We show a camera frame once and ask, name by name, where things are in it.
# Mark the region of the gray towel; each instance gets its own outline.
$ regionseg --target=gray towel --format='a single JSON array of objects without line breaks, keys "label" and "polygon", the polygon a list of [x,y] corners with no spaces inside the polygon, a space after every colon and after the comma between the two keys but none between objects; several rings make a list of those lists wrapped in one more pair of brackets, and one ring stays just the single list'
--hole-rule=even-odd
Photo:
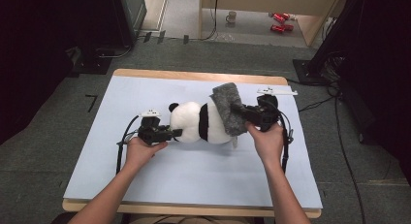
[{"label": "gray towel", "polygon": [[247,132],[245,128],[245,118],[239,112],[233,112],[232,107],[242,107],[241,98],[238,95],[237,87],[229,82],[212,89],[210,95],[218,109],[218,113],[223,120],[226,134],[235,137]]}]

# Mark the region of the forearm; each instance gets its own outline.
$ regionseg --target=forearm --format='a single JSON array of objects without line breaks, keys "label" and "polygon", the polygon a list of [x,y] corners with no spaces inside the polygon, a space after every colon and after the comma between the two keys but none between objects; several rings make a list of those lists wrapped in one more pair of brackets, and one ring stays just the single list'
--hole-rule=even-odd
[{"label": "forearm", "polygon": [[136,172],[123,169],[70,223],[112,223]]},{"label": "forearm", "polygon": [[269,181],[269,192],[274,206],[276,223],[310,223],[280,164],[265,164],[265,170]]}]

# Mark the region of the white tabletop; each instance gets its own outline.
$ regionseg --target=white tabletop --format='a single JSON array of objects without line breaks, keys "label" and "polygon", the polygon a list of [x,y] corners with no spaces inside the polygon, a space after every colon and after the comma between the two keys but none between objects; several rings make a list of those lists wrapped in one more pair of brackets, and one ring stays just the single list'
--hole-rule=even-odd
[{"label": "white tabletop", "polygon": [[[168,125],[171,103],[205,104],[217,81],[162,80],[113,76],[73,172],[65,199],[91,200],[114,177],[118,143],[130,120],[155,109]],[[257,105],[258,88],[265,84],[236,83],[241,101]],[[291,90],[289,86],[278,86]],[[278,96],[279,109],[290,119],[294,141],[290,144],[287,178],[303,208],[322,208],[293,96]],[[139,118],[132,129],[140,126]],[[124,147],[123,162],[127,147]],[[272,207],[266,175],[251,136],[231,143],[193,144],[169,142],[139,172],[124,202],[235,207]]]}]

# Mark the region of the stuffed panda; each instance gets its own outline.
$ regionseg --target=stuffed panda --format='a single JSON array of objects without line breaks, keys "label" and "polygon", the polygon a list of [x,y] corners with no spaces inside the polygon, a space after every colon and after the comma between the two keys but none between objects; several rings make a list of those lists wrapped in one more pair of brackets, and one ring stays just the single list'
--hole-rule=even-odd
[{"label": "stuffed panda", "polygon": [[233,138],[226,133],[223,120],[212,100],[204,105],[196,102],[172,103],[169,110],[170,127],[182,129],[182,135],[176,137],[182,143],[203,139],[211,144],[223,144]]}]

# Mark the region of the person's left hand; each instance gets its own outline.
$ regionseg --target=person's left hand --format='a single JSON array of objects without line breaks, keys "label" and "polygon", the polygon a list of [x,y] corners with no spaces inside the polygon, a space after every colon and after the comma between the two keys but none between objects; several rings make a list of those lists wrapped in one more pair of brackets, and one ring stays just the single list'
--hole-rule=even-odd
[{"label": "person's left hand", "polygon": [[167,146],[167,142],[148,145],[138,137],[132,138],[127,144],[127,156],[123,169],[131,169],[136,173],[154,154]]}]

